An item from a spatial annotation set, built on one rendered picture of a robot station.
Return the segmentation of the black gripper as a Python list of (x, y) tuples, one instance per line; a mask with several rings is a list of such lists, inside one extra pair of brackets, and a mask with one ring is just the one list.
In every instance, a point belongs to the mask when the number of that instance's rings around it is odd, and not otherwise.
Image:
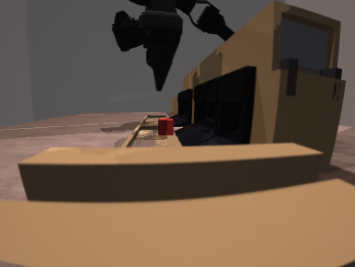
[[(148, 29), (149, 34), (144, 34)], [(139, 16), (140, 39), (153, 69), (156, 91), (161, 91), (183, 33), (182, 17), (167, 2), (153, 2)]]

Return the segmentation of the red cube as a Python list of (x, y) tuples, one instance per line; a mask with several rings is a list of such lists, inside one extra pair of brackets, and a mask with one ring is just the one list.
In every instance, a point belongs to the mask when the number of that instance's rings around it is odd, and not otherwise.
[(174, 120), (158, 119), (158, 135), (174, 135)]

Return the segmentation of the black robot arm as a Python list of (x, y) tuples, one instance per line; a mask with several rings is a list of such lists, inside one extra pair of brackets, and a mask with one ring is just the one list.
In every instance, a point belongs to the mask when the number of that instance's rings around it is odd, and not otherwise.
[[(205, 31), (208, 34), (216, 34), (224, 41), (232, 37), (235, 33), (225, 24), (224, 17), (219, 13), (215, 6), (206, 0), (130, 0), (134, 4), (140, 6), (148, 6), (153, 2), (167, 2), (174, 6), (174, 8), (181, 10), (183, 13), (189, 16), (193, 26), (197, 29)], [(195, 4), (209, 4), (203, 9), (198, 19), (198, 25), (193, 22), (189, 13), (194, 8)], [(126, 12), (120, 11), (116, 13), (114, 18), (114, 24), (112, 24), (112, 31), (117, 41), (118, 46), (123, 52), (127, 52), (129, 49), (142, 45), (141, 35), (138, 30), (139, 19), (135, 20), (133, 17), (127, 15)]]

